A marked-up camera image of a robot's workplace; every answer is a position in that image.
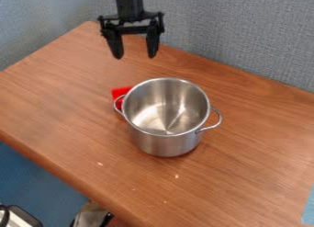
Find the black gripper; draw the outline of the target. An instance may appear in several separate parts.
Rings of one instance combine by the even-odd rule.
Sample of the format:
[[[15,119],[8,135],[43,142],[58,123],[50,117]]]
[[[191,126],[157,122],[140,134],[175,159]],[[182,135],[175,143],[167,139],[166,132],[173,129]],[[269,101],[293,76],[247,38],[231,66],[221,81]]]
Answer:
[[[124,55],[122,35],[143,34],[149,57],[158,54],[159,35],[165,32],[165,22],[162,12],[146,11],[143,0],[116,0],[118,13],[99,16],[100,32],[110,45],[112,56],[120,60]]]

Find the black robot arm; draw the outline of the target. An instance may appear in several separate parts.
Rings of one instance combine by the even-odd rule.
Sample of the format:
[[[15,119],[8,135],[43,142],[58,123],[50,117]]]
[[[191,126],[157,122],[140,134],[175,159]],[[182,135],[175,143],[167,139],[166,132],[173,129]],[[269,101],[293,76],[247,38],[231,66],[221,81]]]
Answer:
[[[115,0],[118,13],[99,16],[100,34],[107,40],[112,56],[124,56],[123,36],[146,35],[147,55],[154,58],[158,54],[159,37],[165,32],[165,14],[145,10],[143,0]]]

